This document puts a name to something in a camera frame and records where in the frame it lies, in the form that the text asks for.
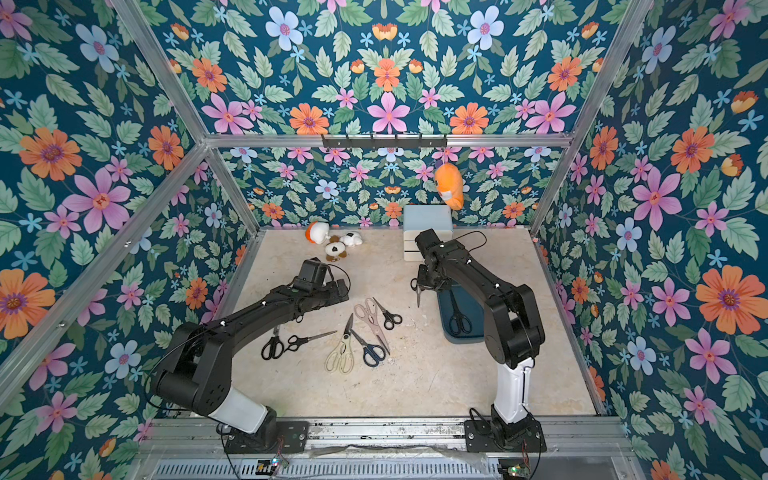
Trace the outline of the large black scissors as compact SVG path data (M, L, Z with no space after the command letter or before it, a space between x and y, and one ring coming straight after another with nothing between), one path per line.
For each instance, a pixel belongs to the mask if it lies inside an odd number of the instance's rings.
M459 308L454 292L449 290L448 293L451 303L451 316L448 321L448 331L455 337L469 335L472 332L472 322Z

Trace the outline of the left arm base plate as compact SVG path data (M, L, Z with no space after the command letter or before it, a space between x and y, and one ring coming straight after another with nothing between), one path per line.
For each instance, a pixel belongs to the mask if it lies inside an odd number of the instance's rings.
M294 454L305 450L309 423L274 420L264 423L256 433L234 429L226 435L224 450L230 455Z

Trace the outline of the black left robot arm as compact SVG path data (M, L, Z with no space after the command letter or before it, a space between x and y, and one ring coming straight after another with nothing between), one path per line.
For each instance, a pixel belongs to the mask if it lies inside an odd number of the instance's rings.
M246 434L257 433L269 409L232 386L234 356L273 328L349 300L342 279L323 285L280 285L263 299L217 322L185 323L150 382L152 394Z

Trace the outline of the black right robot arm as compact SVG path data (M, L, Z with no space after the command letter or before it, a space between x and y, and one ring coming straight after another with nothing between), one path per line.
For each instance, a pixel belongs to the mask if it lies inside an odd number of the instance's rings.
M540 311L532 289L507 282L480 262L457 239L443 241L432 230L415 238L423 257L413 288L443 292L456 285L482 308L483 341L498 364L492 419L512 426L529 416L529 374L545 342Z

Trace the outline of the small black scissors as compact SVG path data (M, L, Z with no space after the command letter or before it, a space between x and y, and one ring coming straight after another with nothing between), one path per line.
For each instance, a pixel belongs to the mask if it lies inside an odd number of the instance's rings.
M403 323L403 317L400 314L393 313L386 309L375 297L372 297L375 304L375 310L382 316L383 327L391 331Z

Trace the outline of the pink kitchen scissors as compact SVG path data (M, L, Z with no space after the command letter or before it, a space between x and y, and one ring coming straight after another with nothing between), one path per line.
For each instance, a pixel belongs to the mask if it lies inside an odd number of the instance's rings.
M355 316L368 325L386 353L390 354L386 335L378 322L377 312L378 306L372 297L365 298L354 306Z

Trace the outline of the blue handled scissors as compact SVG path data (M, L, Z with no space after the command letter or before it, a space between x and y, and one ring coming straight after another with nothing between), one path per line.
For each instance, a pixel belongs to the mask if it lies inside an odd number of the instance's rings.
M387 358L387 352L383 346L368 343L354 329L351 329L350 333L362 347L363 362L366 366L376 368Z

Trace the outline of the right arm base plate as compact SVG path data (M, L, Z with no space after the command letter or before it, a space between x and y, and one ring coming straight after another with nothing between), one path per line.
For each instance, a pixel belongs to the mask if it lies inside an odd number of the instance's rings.
M470 419L463 423L468 452L544 453L547 443L541 423L530 417L517 423Z

